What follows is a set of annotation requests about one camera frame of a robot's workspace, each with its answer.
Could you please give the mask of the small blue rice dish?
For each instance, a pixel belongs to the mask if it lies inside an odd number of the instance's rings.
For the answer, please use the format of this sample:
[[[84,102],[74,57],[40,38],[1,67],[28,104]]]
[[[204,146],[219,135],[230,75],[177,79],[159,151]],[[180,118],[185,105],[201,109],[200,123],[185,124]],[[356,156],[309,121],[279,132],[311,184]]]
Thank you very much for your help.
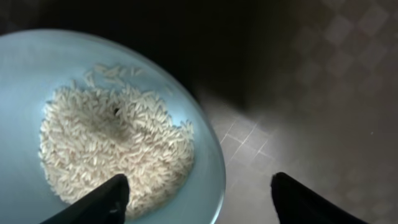
[[[176,79],[92,35],[3,35],[1,222],[42,223],[120,173],[128,223],[214,223],[220,214],[221,147]]]

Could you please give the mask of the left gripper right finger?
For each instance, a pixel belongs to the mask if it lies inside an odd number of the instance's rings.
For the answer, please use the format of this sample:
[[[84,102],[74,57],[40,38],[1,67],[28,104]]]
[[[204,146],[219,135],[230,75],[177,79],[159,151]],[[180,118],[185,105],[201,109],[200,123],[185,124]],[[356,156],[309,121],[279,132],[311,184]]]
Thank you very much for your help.
[[[366,224],[284,172],[272,176],[271,196],[280,224]]]

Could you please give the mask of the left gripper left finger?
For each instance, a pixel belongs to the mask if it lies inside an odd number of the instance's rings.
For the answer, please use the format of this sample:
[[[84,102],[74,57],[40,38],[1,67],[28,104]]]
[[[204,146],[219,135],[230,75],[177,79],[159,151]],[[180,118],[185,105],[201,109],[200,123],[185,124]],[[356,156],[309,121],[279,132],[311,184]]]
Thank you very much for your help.
[[[124,224],[129,193],[127,177],[117,174],[42,224]]]

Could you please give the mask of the pile of white rice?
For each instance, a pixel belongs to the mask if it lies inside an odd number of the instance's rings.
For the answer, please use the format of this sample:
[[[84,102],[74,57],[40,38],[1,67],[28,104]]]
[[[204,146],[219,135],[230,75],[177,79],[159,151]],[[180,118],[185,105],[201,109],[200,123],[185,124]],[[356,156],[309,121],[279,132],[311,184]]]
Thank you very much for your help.
[[[136,68],[102,64],[55,90],[40,127],[40,164],[55,195],[72,204],[117,174],[127,177],[126,216],[139,218],[166,204],[194,164],[194,130],[176,125],[164,100],[127,78]]]

